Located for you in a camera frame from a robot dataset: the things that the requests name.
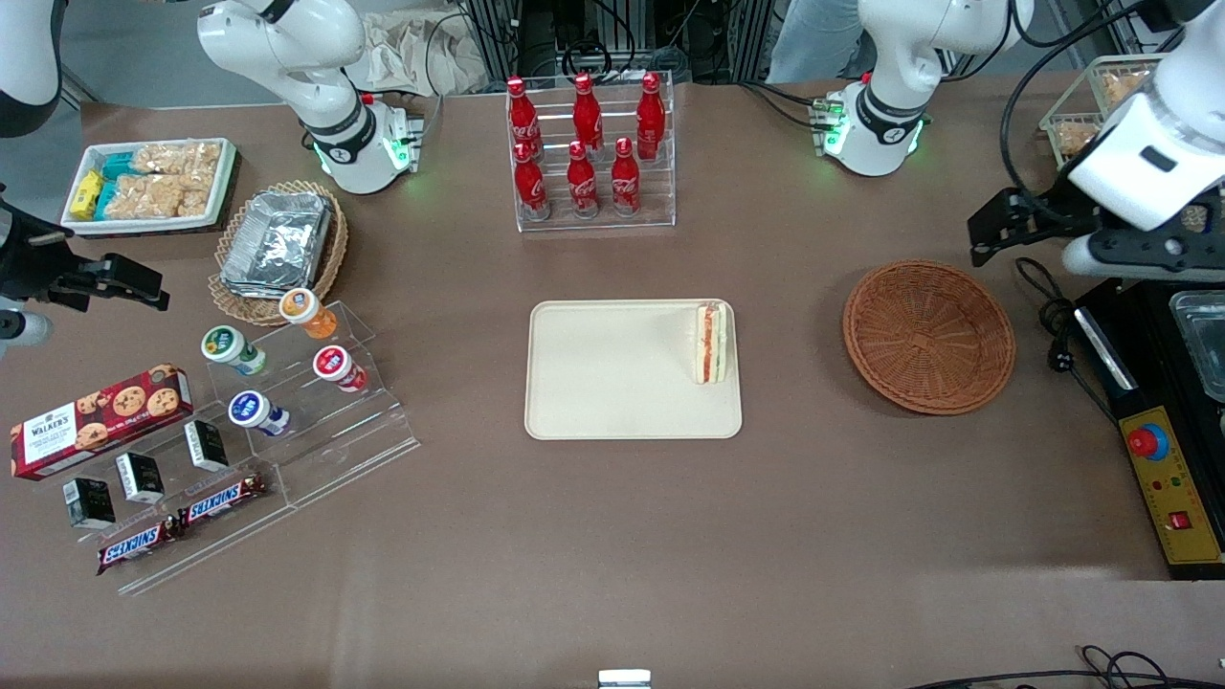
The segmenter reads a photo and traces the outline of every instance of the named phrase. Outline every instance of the brown table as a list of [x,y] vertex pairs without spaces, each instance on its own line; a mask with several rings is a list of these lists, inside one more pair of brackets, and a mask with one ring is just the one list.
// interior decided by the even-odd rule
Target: brown table
[[[1067,82],[1039,81],[1017,129]],[[975,272],[1019,347],[980,412],[905,413],[843,349],[843,302],[869,268],[969,266],[965,218],[1006,183],[1012,83],[942,87],[921,147],[884,179],[816,159],[741,89],[684,88],[677,227],[616,239],[517,234],[502,99],[447,101],[420,174],[342,195],[353,234],[334,291],[380,332],[424,446],[137,598],[81,569],[62,504],[0,482],[0,683],[548,688],[641,666],[663,689],[884,689],[1074,667],[1085,642],[1220,679],[1225,585],[1164,581],[1115,430],[1046,369],[1011,259],[1056,266],[1056,246]],[[91,107],[86,123],[91,142],[227,136],[246,158],[238,199],[325,180],[283,107]],[[1017,150],[1035,185],[1050,177],[1036,145]],[[172,310],[55,310],[48,346],[0,363],[5,423],[163,360],[203,390],[200,333],[223,320],[205,287],[214,242],[78,246],[163,271]],[[528,438],[533,305],[707,295],[736,309],[740,435]]]

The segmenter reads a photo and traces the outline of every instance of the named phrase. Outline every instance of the acrylic bottle rack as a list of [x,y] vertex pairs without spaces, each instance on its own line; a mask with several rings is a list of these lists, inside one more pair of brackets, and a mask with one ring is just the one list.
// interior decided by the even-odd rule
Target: acrylic bottle rack
[[[659,74],[659,96],[664,101],[664,140],[659,145],[659,154],[654,161],[638,159],[641,178],[638,188],[642,194],[642,208],[632,217],[625,218],[612,210],[612,161],[616,159],[612,145],[621,136],[635,141],[637,153],[638,101],[642,97],[642,72],[637,77],[606,77],[592,92],[600,103],[604,116],[604,159],[593,162],[595,184],[600,200],[600,212],[594,218],[584,219],[575,215],[570,205],[570,183],[566,169],[570,167],[570,142],[575,140],[575,87],[566,77],[524,77],[528,98],[535,105],[540,120],[540,137],[544,140],[544,159],[539,163],[544,173],[545,194],[549,196],[551,213],[544,221],[529,221],[514,190],[514,137],[511,134],[507,110],[502,110],[506,120],[507,157],[511,162],[511,197],[514,200],[514,221],[519,232],[539,232],[549,229],[611,229],[676,224],[676,103],[673,88],[673,76],[669,71]],[[510,108],[510,94],[506,107]]]
[[[64,519],[64,528],[77,536],[83,548],[82,575],[97,569],[99,548],[138,533],[180,508],[258,472],[267,487],[266,494],[194,523],[185,537],[102,574],[118,585],[121,595],[143,593],[420,445],[413,436],[404,408],[386,389],[370,354],[368,343],[374,332],[343,303],[334,302],[328,308],[339,322],[330,340],[312,340],[296,326],[270,332],[255,341],[267,354],[260,374],[241,376],[227,365],[208,364],[213,400],[201,401],[186,421],[39,483],[40,490],[45,487],[48,494],[60,498],[60,487],[75,477],[96,478],[109,485],[115,506],[114,526],[83,532],[71,528],[66,516]],[[311,360],[328,343],[348,349],[354,363],[366,370],[369,380],[360,392],[344,392],[315,375]],[[227,417],[229,401],[243,390],[258,390],[287,409],[290,413],[288,430],[267,436],[230,423]],[[195,392],[200,394],[198,384]],[[184,425],[195,419],[221,430],[230,465],[227,470],[211,473],[192,465]],[[157,461],[165,488],[157,504],[124,500],[115,468],[115,457],[123,452],[147,455]]]

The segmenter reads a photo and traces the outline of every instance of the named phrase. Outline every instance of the red bottle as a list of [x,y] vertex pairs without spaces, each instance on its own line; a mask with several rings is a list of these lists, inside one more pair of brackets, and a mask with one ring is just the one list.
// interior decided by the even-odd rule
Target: red bottle
[[587,159],[587,146],[582,141],[570,142],[570,169],[566,170],[566,179],[570,180],[570,201],[575,206],[575,215],[589,219],[600,212],[600,201],[595,197],[595,168]]
[[544,142],[540,140],[540,120],[537,119],[535,105],[528,99],[523,80],[512,76],[506,80],[506,92],[511,94],[511,135],[514,143],[527,143],[532,158],[539,161],[544,156]]
[[659,75],[642,77],[642,99],[638,101],[638,157],[654,161],[664,142],[664,99],[659,97]]
[[638,190],[638,162],[633,159],[633,142],[628,136],[616,140],[616,161],[612,161],[612,210],[630,217],[642,207]]
[[514,189],[523,206],[523,219],[540,222],[549,219],[549,196],[544,191],[544,175],[532,161],[532,148],[527,143],[514,145]]
[[587,147],[587,156],[593,161],[604,159],[604,116],[600,104],[592,94],[592,75],[579,72],[575,77],[575,135]]

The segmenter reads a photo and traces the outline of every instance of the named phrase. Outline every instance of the black and white snack box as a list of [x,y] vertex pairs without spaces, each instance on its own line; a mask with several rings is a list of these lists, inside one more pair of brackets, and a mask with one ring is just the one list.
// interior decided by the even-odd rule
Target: black and white snack box
[[75,528],[107,528],[115,525],[115,506],[105,481],[74,478],[64,484],[64,504]]
[[153,457],[124,452],[115,457],[119,470],[119,482],[124,485],[124,498],[132,503],[153,504],[165,495],[162,473],[157,470]]
[[205,471],[222,471],[229,467],[225,460],[225,445],[222,444],[222,432],[216,425],[194,421],[184,427],[187,434],[187,451],[191,463]]

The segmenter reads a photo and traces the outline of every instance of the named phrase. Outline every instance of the brown wicker basket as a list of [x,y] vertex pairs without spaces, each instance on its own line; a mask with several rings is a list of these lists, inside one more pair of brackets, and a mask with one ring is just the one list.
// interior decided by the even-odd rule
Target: brown wicker basket
[[932,261],[899,261],[864,276],[846,300],[843,336],[872,387],[927,414],[986,405],[1017,357],[1008,316],[986,288]]
[[[323,240],[323,255],[318,260],[318,276],[316,276],[315,287],[312,288],[320,302],[325,302],[323,297],[332,289],[332,283],[336,282],[336,276],[341,272],[344,249],[349,243],[349,224],[344,219],[344,212],[341,211],[339,201],[336,200],[336,195],[314,181],[282,181],[273,184],[263,191],[318,194],[332,202],[332,221],[327,226],[327,238]],[[222,233],[222,238],[217,243],[217,251],[213,254],[217,257],[217,267],[225,264],[225,256],[229,255],[230,245],[234,243],[234,233],[243,224],[243,218],[246,217],[246,208],[250,205],[251,200],[247,199],[243,204],[243,207],[230,218],[229,224],[225,226],[225,232]],[[222,284],[221,273],[209,276],[208,292],[213,295],[213,303],[217,304],[218,309],[238,320],[265,327],[285,324],[285,319],[281,318],[281,310],[276,299],[238,297]]]

